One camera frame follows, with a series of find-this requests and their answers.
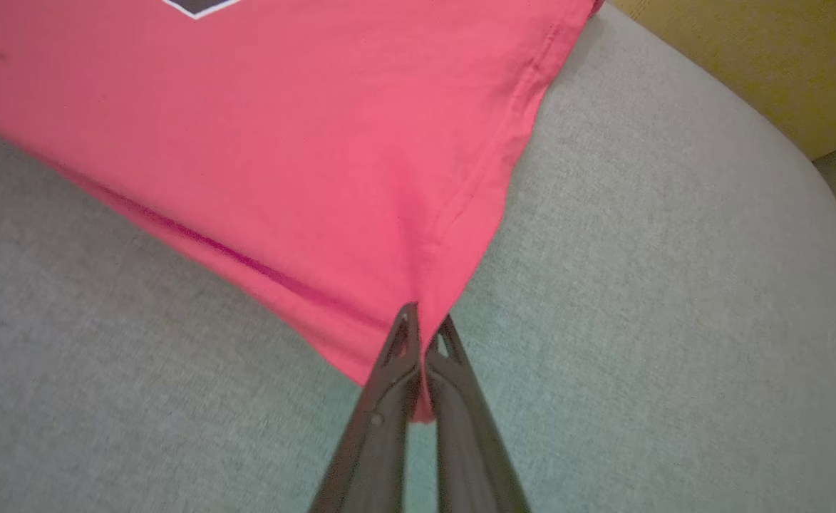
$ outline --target yellow surface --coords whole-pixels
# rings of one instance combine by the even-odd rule
[[[836,150],[836,0],[612,0],[810,159]]]

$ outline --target white outline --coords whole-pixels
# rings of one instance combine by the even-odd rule
[[[190,13],[190,11],[188,11],[186,9],[183,9],[183,6],[181,6],[180,4],[176,4],[174,2],[171,2],[171,0],[163,0],[163,1],[164,1],[165,4],[169,4],[169,6],[174,7],[174,9],[177,9],[181,13],[186,14],[186,16],[192,17],[192,19],[200,19],[200,17],[209,16],[209,14],[214,13],[215,11],[222,10],[225,7],[233,6],[233,4],[236,4],[241,0],[227,0],[227,2],[222,2],[221,4],[217,4],[216,6],[211,6],[211,7],[209,7],[209,9],[203,9],[196,14]]]

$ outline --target black print with white outline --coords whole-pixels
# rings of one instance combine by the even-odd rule
[[[164,0],[164,3],[186,14],[186,16],[192,17],[192,19],[200,19],[206,14],[214,13],[227,6],[233,6],[239,1],[241,0]]]

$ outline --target red cloth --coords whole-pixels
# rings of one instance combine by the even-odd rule
[[[593,0],[174,2],[0,0],[0,134],[356,382],[426,347]]]

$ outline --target pink fabric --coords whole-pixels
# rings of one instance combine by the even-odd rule
[[[0,0],[0,134],[363,383],[468,282],[593,0],[222,7]]]

